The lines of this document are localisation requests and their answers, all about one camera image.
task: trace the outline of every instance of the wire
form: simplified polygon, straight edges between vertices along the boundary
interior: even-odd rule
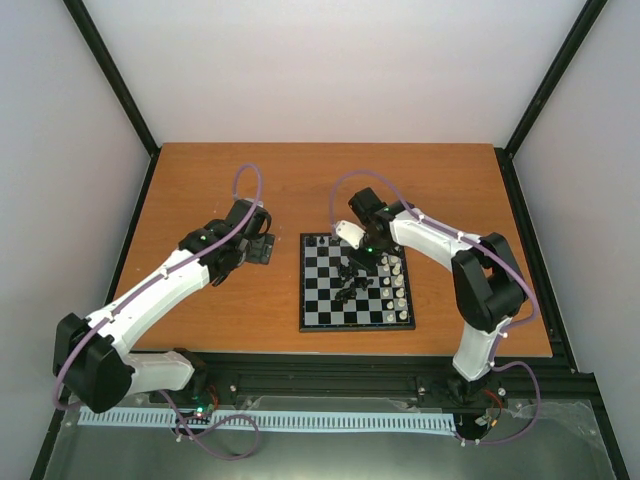
[[[229,415],[228,417],[224,417],[222,420],[217,421],[216,423],[208,427],[206,430],[203,430],[202,432],[199,432],[199,433],[194,433],[193,430],[191,430],[191,428],[189,427],[188,419],[184,418],[184,416],[178,409],[178,406],[175,404],[175,402],[172,400],[169,394],[164,390],[158,390],[158,392],[165,398],[169,406],[173,409],[176,416],[178,417],[178,425],[176,425],[176,431],[179,431],[180,425],[182,425],[182,428],[185,429],[185,431],[188,434],[188,437],[192,439],[200,448],[202,448],[205,452],[207,452],[212,457],[218,458],[220,460],[227,460],[227,461],[242,460],[243,458],[247,458],[248,456],[254,454],[258,449],[258,446],[260,445],[260,429],[258,428],[258,424],[255,422],[255,420],[250,416],[242,415],[242,414]],[[204,443],[200,441],[200,438],[204,437],[205,435],[209,435],[211,432],[213,432],[215,429],[217,429],[221,425],[224,425],[225,423],[228,423],[232,420],[244,420],[245,422],[249,423],[249,425],[251,425],[253,427],[253,430],[256,432],[254,436],[253,445],[246,452],[238,455],[225,455],[224,453],[220,453],[216,450],[212,450],[211,448],[207,447]]]
[[[200,251],[200,252],[188,257],[187,259],[185,259],[185,260],[173,265],[172,267],[169,267],[167,269],[167,273],[168,274],[171,274],[171,273],[175,272],[176,270],[178,270],[178,269],[184,267],[185,265],[197,260],[198,258],[200,258],[200,257],[202,257],[204,255],[207,255],[208,253],[212,252],[213,250],[215,250],[216,248],[220,247],[221,245],[224,245],[229,239],[231,239],[233,236],[235,236],[242,229],[242,227],[245,226],[245,224],[249,221],[249,219],[253,216],[253,212],[255,212],[256,208],[258,207],[258,203],[260,202],[260,198],[262,196],[262,172],[260,171],[260,168],[257,165],[253,164],[253,163],[247,163],[245,165],[242,165],[238,169],[238,172],[236,172],[236,175],[234,177],[234,180],[233,180],[233,191],[234,191],[234,196],[236,196],[235,192],[236,192],[238,179],[240,178],[240,173],[242,173],[244,170],[246,170],[248,168],[251,168],[256,172],[256,176],[258,177],[258,188],[257,188],[257,192],[256,192],[256,197],[253,200],[253,203],[251,204],[251,207],[247,211],[247,214],[242,218],[242,220],[240,220],[240,222],[238,222],[238,224],[234,228],[231,229],[231,231],[227,235],[222,237],[220,240],[215,242],[213,245],[209,245],[204,250],[202,250],[202,251]],[[110,312],[111,313],[111,318],[113,318],[116,315],[118,315],[133,300],[135,300],[144,291],[146,291],[148,288],[150,288],[153,285],[155,285],[157,282],[159,282],[163,278],[165,278],[163,275],[158,274],[155,277],[150,278],[148,281],[146,281],[144,284],[142,284],[140,287],[138,287],[136,290],[134,290],[130,295],[125,297],[124,300],[122,300],[122,302],[120,302],[118,305],[116,305],[116,307],[113,310],[111,310],[111,312]],[[100,322],[98,322],[98,324],[95,327],[93,327],[91,330],[89,330],[89,332],[82,338],[82,340],[80,340],[80,342],[78,342],[76,347],[71,351],[71,353],[69,354],[69,356],[65,360],[64,364],[60,368],[60,372],[58,373],[58,376],[56,377],[56,381],[55,381],[55,384],[54,384],[54,387],[53,387],[53,394],[52,394],[53,405],[56,407],[56,409],[58,409],[58,410],[74,410],[74,409],[79,408],[82,405],[82,402],[75,402],[75,403],[72,403],[72,404],[69,404],[69,405],[64,405],[64,404],[62,404],[60,402],[60,391],[62,390],[62,385],[64,383],[64,377],[67,375],[69,369],[71,368],[71,365],[73,364],[75,359],[78,357],[78,355],[80,354],[82,349],[87,345],[87,343],[89,343],[89,341],[96,335],[96,333],[98,333],[98,330],[100,330],[107,323],[109,323],[109,321],[110,321],[110,319],[108,317],[105,317],[102,320],[100,320]]]
[[[109,322],[108,318],[103,318],[100,322],[98,322],[98,324],[95,327],[89,330],[89,333],[87,333],[82,338],[82,340],[78,342],[78,345],[76,345],[76,348],[73,349],[73,351],[67,357],[67,361],[64,362],[64,364],[62,365],[62,368],[60,368],[60,372],[58,372],[58,376],[56,377],[55,385],[53,386],[53,392],[52,392],[52,398],[51,398],[53,400],[53,405],[58,410],[75,410],[76,408],[80,408],[80,406],[82,405],[82,402],[80,401],[77,401],[68,405],[64,405],[60,403],[60,391],[62,390],[62,382],[64,380],[64,377],[66,377],[67,372],[69,371],[69,368],[71,368],[71,365],[73,364],[75,359],[78,357],[82,349],[87,345],[87,343],[89,343],[89,341],[93,338],[93,336],[96,333],[98,333],[98,330],[104,327],[108,322]]]
[[[525,435],[529,430],[531,430],[533,426],[537,423],[538,418],[540,417],[540,403],[542,402],[540,398],[540,385],[538,384],[538,379],[536,378],[536,375],[533,373],[533,370],[531,370],[531,367],[529,365],[527,365],[524,362],[521,362],[520,360],[516,360],[515,362],[507,363],[502,367],[493,367],[493,371],[499,373],[499,372],[504,372],[506,370],[509,370],[510,368],[513,368],[513,367],[524,368],[529,374],[529,376],[531,377],[531,381],[533,382],[533,388],[536,392],[536,411],[533,414],[533,417],[531,418],[531,421],[527,424],[527,426],[524,427],[522,430],[520,430],[518,433],[514,433],[513,435],[510,435],[506,438],[502,438],[500,440],[490,440],[490,441],[483,440],[478,442],[478,445],[487,445],[487,446],[504,445],[505,443],[509,443],[514,440],[517,440],[518,438]],[[455,433],[455,436],[458,440],[462,441],[463,443],[467,441],[471,441],[471,440],[462,438],[457,432]]]
[[[511,330],[514,327],[526,325],[527,323],[532,322],[538,316],[538,314],[540,313],[540,305],[538,304],[538,299],[536,298],[536,295],[533,292],[533,289],[531,289],[529,287],[529,285],[527,285],[527,282],[524,281],[522,276],[519,275],[513,268],[511,268],[511,266],[509,266],[504,260],[502,260],[500,257],[498,257],[492,251],[490,251],[487,248],[485,248],[484,246],[480,245],[478,243],[478,241],[476,241],[475,239],[469,237],[466,233],[464,233],[464,232],[462,232],[462,231],[460,231],[458,229],[455,229],[455,228],[447,225],[446,223],[439,222],[438,220],[435,220],[434,218],[431,218],[431,217],[429,217],[427,215],[424,215],[424,214],[423,215],[418,215],[409,206],[409,204],[405,200],[405,198],[402,195],[402,193],[400,192],[400,190],[398,190],[398,188],[393,183],[391,183],[389,180],[387,180],[387,178],[385,178],[384,176],[382,176],[379,173],[374,172],[372,170],[354,170],[352,172],[345,173],[333,185],[333,188],[331,189],[331,193],[329,194],[329,221],[331,222],[331,229],[332,229],[334,235],[335,235],[335,228],[336,228],[335,215],[334,215],[334,202],[335,202],[336,193],[338,191],[338,187],[340,186],[340,184],[344,180],[346,180],[349,177],[353,177],[355,175],[369,175],[371,177],[377,178],[378,180],[380,180],[382,183],[384,183],[387,187],[389,187],[391,189],[391,191],[396,195],[396,197],[398,198],[400,203],[402,203],[402,206],[405,208],[405,210],[407,212],[409,212],[409,214],[411,216],[413,216],[416,220],[418,220],[420,223],[423,223],[423,224],[425,224],[425,225],[427,225],[427,226],[437,230],[438,232],[443,233],[443,234],[445,234],[445,235],[447,235],[447,236],[449,236],[451,238],[454,238],[456,240],[464,242],[467,245],[475,248],[476,250],[480,251],[481,253],[483,253],[484,255],[489,257],[491,260],[496,262],[500,267],[502,267],[509,274],[509,276],[511,278],[513,278],[513,280],[525,292],[525,295],[531,300],[531,304],[533,306],[533,311],[532,311],[531,315],[529,315],[528,317],[526,317],[526,318],[524,318],[522,320],[519,320],[517,322],[513,322],[513,323],[511,323],[509,325],[506,325],[502,329],[501,332],[498,332],[498,336],[494,340],[492,348],[491,348],[491,350],[489,352],[489,363],[491,364],[491,366],[493,366],[494,365],[494,358],[495,358],[495,355],[496,355],[496,351],[498,349],[498,345],[500,343],[500,340],[503,338],[503,335],[505,335],[509,330]]]
[[[502,400],[500,400],[500,398],[498,398],[498,396],[493,393],[491,390],[485,389],[483,390],[484,394],[489,397],[491,399],[491,404],[494,408],[498,408],[498,415],[496,415],[495,420],[497,421],[498,418],[500,418],[500,415],[502,414]]]
[[[218,400],[218,391],[216,390],[215,385],[207,387],[207,392],[211,395],[211,399],[213,400],[213,410],[216,411],[220,406],[220,401]]]

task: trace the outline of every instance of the gray floor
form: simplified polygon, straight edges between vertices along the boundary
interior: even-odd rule
[[[453,438],[422,434],[266,433],[259,452],[238,462],[211,458],[188,441],[176,443],[168,428],[63,425],[47,478],[613,479],[599,434],[592,428],[595,420],[583,412],[572,416],[571,409],[549,411],[552,418],[500,447],[463,448]],[[500,428],[487,438],[506,436],[526,422],[504,412]],[[251,445],[251,435],[218,432],[206,443],[240,452]]]

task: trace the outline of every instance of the black and white checkered board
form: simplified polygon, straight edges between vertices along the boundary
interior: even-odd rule
[[[407,260],[404,249],[397,248],[395,256],[400,259],[400,273],[404,277],[402,284],[395,285],[396,276],[392,274],[391,266],[388,271],[383,265],[378,266],[378,275],[375,276],[367,276],[364,270],[360,270],[359,276],[367,276],[373,280],[373,284],[366,291],[358,289],[355,300],[343,304],[334,298],[336,292],[342,288],[338,266],[340,263],[348,265],[348,244],[332,238],[329,233],[301,234],[300,331],[414,329],[416,325]],[[383,284],[385,277],[390,279],[388,286]],[[400,288],[404,288],[405,292],[404,307],[399,306],[399,298],[396,296]],[[383,295],[384,289],[389,290],[387,297]],[[389,301],[393,301],[392,309],[387,308]],[[402,311],[407,312],[407,318],[404,320],[400,318]]]

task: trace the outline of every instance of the white cable tray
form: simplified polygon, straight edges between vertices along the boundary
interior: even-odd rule
[[[264,432],[302,433],[428,433],[453,435],[455,424],[449,413],[351,413],[351,412],[291,412],[217,410],[209,421],[189,420],[191,428],[206,428],[227,417],[244,413],[252,417]],[[175,427],[176,414],[164,408],[116,407],[96,414],[89,408],[80,409],[78,425],[103,427]],[[253,427],[244,420],[233,419],[220,430],[247,430]]]

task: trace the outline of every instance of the purple tube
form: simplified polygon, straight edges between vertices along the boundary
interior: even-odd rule
[[[173,265],[172,267],[168,268],[167,269],[167,273],[173,273],[176,270],[178,270],[179,268],[182,268],[183,266],[185,266],[185,265],[197,260],[198,258],[208,254],[209,252],[212,252],[213,250],[215,250],[216,248],[220,247],[221,245],[224,245],[230,238],[232,238],[234,235],[236,235],[240,231],[240,229],[242,227],[244,227],[245,224],[251,219],[251,216],[253,215],[253,212],[255,212],[256,207],[258,206],[258,203],[260,202],[260,198],[262,196],[262,172],[260,171],[260,168],[258,168],[258,166],[253,164],[253,163],[247,163],[245,165],[242,165],[238,169],[238,171],[236,172],[236,175],[235,175],[235,177],[233,179],[233,191],[234,192],[236,191],[236,185],[238,183],[238,179],[240,178],[240,173],[242,173],[247,168],[252,168],[256,172],[256,175],[258,176],[258,190],[256,192],[256,197],[255,197],[255,200],[253,201],[253,203],[251,204],[251,207],[249,208],[249,211],[247,212],[247,214],[242,218],[242,220],[240,222],[238,222],[238,225],[236,225],[223,238],[221,238],[220,240],[215,242],[213,245],[208,246],[207,248],[205,248],[201,252],[198,252],[197,254],[192,255],[189,258],[183,260],[182,262],[179,262],[179,263]],[[142,294],[142,292],[144,292],[145,290],[147,290],[151,286],[155,285],[157,282],[159,282],[163,278],[164,277],[162,275],[160,275],[160,274],[156,275],[155,277],[151,277],[144,284],[142,284],[135,291],[133,291],[127,298],[125,298],[122,302],[120,302],[111,311],[111,314],[113,316],[115,316],[118,313],[120,313],[127,305],[129,305],[133,300],[135,300],[137,297],[139,297]],[[85,347],[85,345],[89,342],[89,340],[91,340],[91,338],[93,338],[93,336],[96,333],[98,333],[98,330],[100,330],[102,327],[104,327],[108,322],[109,322],[109,319],[108,318],[104,318],[95,327],[93,327],[84,336],[84,338],[80,342],[78,342],[78,345],[76,345],[76,347],[72,350],[72,352],[67,357],[67,360],[62,365],[62,368],[60,369],[60,372],[58,373],[58,376],[56,377],[56,382],[54,384],[53,395],[52,395],[53,405],[58,410],[71,410],[71,409],[75,409],[75,408],[80,407],[80,405],[81,405],[80,402],[76,402],[76,403],[71,404],[71,405],[63,405],[62,403],[60,403],[60,399],[59,399],[60,390],[62,389],[62,384],[64,382],[64,377],[66,376],[67,372],[69,371],[69,368],[71,368],[71,364],[78,357],[80,351]]]
[[[504,372],[505,370],[509,370],[510,368],[516,367],[516,366],[524,368],[529,374],[529,376],[531,377],[531,381],[533,382],[533,388],[536,392],[536,411],[533,414],[533,418],[528,423],[528,425],[524,427],[522,430],[520,430],[518,433],[514,433],[513,435],[510,435],[507,438],[501,438],[500,440],[481,440],[478,443],[478,445],[486,445],[486,446],[504,445],[505,443],[509,443],[514,440],[517,440],[518,438],[526,434],[529,430],[531,430],[534,427],[534,425],[537,423],[538,419],[540,418],[540,403],[542,401],[540,398],[540,385],[538,384],[538,379],[533,373],[533,370],[531,370],[531,367],[526,363],[517,360],[515,362],[507,363],[502,367],[493,367],[493,371]],[[456,433],[455,436],[460,441],[465,440],[460,435],[458,435],[458,433]]]
[[[402,203],[402,206],[405,208],[405,210],[409,212],[409,214],[411,214],[416,220],[424,223],[425,225],[428,225],[429,227],[441,233],[444,233],[445,235],[452,238],[458,238],[459,233],[462,233],[462,235],[460,236],[460,241],[482,252],[484,255],[486,255],[491,260],[493,260],[498,265],[500,265],[500,267],[502,267],[509,274],[509,276],[511,276],[511,278],[515,280],[515,282],[520,286],[520,288],[522,288],[522,290],[525,292],[527,297],[529,297],[529,299],[531,300],[531,304],[533,305],[533,312],[528,317],[507,325],[506,327],[504,327],[502,332],[499,332],[500,334],[504,334],[514,327],[526,325],[527,323],[532,322],[538,316],[538,314],[540,313],[540,306],[538,304],[538,299],[536,298],[535,293],[529,287],[529,285],[527,285],[527,282],[525,282],[524,279],[520,275],[518,275],[517,272],[513,270],[513,268],[511,268],[504,260],[502,260],[496,254],[494,254],[492,251],[480,245],[478,242],[476,242],[472,238],[466,236],[466,234],[464,234],[463,232],[460,232],[459,230],[453,227],[450,227],[445,223],[439,222],[431,217],[428,217],[427,215],[424,215],[424,217],[420,218],[418,214],[416,214],[409,207],[408,202],[405,200],[400,190],[393,183],[387,180],[385,177],[383,177],[379,173],[374,172],[372,170],[354,170],[352,172],[345,173],[333,185],[333,188],[331,189],[331,193],[329,194],[329,221],[331,222],[331,229],[334,235],[335,235],[335,223],[336,223],[335,214],[334,214],[334,202],[335,202],[336,192],[338,191],[338,187],[344,180],[346,180],[349,177],[353,177],[354,175],[369,175],[371,177],[374,177],[380,180],[382,183],[384,183],[387,187],[391,189],[391,191],[396,195],[400,203]],[[491,347],[491,351],[489,353],[490,362],[493,362],[493,359],[495,357],[496,350],[498,348],[498,344],[500,343],[501,338],[502,337],[499,335]]]
[[[198,446],[200,448],[202,448],[205,452],[207,452],[212,457],[218,458],[220,460],[227,460],[227,461],[242,460],[243,458],[247,458],[248,456],[253,455],[256,452],[256,450],[258,449],[258,446],[260,445],[260,429],[258,428],[258,424],[255,422],[255,420],[253,418],[249,417],[248,415],[242,415],[242,414],[229,415],[228,417],[225,417],[222,420],[214,423],[213,425],[208,427],[206,430],[204,430],[202,432],[199,432],[199,433],[194,433],[193,430],[191,430],[191,428],[189,428],[189,424],[187,423],[187,419],[184,418],[184,416],[182,415],[182,413],[178,409],[178,406],[171,399],[169,394],[167,392],[165,392],[164,390],[158,390],[158,392],[164,397],[164,399],[167,401],[169,406],[173,409],[173,411],[176,413],[176,416],[178,417],[179,422],[178,422],[178,425],[176,425],[176,429],[180,425],[182,425],[182,427],[187,431],[188,437],[191,438],[196,444],[198,444]],[[220,452],[217,452],[215,450],[212,450],[211,448],[207,447],[204,443],[202,443],[202,441],[200,440],[201,437],[204,437],[205,435],[209,435],[211,432],[213,432],[220,425],[224,425],[225,423],[230,422],[231,420],[235,420],[235,419],[240,419],[240,420],[246,421],[247,423],[249,423],[249,425],[251,425],[253,427],[253,430],[256,432],[256,434],[254,436],[253,445],[246,452],[241,453],[239,455],[225,455],[223,453],[220,453]]]

